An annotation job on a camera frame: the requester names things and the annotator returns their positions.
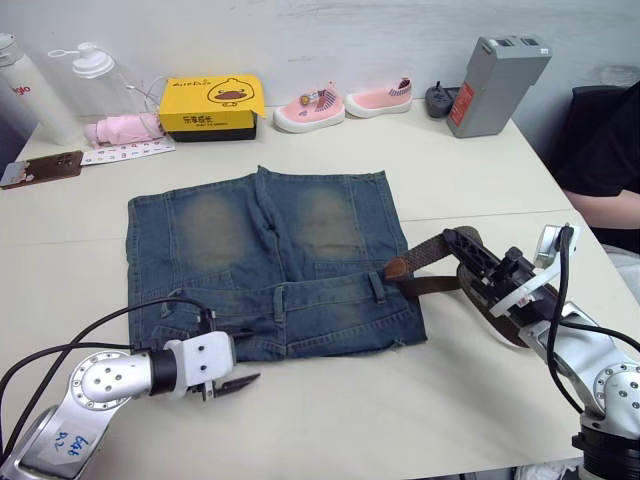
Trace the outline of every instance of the yellow box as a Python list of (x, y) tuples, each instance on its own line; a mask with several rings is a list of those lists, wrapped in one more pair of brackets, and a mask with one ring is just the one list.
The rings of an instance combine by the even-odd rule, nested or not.
[(252, 137), (238, 138), (254, 138), (254, 114), (265, 116), (262, 84), (255, 75), (169, 78), (158, 114), (162, 127), (174, 138), (180, 137), (180, 132), (225, 130), (230, 138), (225, 135), (182, 137), (190, 140), (234, 139), (231, 131), (248, 132), (251, 129)]

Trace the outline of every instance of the phone case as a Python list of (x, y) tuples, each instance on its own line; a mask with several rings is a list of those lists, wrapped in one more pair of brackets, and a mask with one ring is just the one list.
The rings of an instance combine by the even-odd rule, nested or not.
[(65, 152), (7, 165), (0, 188), (17, 188), (80, 175), (82, 152)]

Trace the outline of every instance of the faded denim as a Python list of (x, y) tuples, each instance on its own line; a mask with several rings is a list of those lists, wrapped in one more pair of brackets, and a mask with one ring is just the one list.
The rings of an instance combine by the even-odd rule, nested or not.
[[(244, 328), (238, 361), (346, 355), (426, 340), (417, 301), (384, 281), (405, 252), (384, 172), (256, 174), (129, 202), (129, 303), (205, 302), (216, 328)], [(196, 309), (129, 315), (132, 342), (184, 339)]]

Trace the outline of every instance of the pink shoe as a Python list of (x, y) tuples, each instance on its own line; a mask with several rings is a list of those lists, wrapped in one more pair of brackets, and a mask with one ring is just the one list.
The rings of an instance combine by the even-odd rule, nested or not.
[(411, 80), (404, 77), (397, 87), (349, 94), (344, 105), (354, 117), (371, 118), (381, 113), (403, 113), (411, 108)]
[(329, 82), (324, 90), (305, 93), (273, 112), (274, 123), (291, 133), (310, 132), (343, 120), (344, 104), (333, 82)]

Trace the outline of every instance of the duck illustration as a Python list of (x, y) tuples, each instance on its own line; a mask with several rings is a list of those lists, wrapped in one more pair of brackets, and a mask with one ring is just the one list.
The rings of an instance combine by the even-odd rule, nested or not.
[(223, 107), (235, 107), (238, 102), (244, 102), (254, 96), (253, 87), (236, 78), (227, 78), (224, 82), (214, 85), (207, 94), (210, 101), (221, 103)]

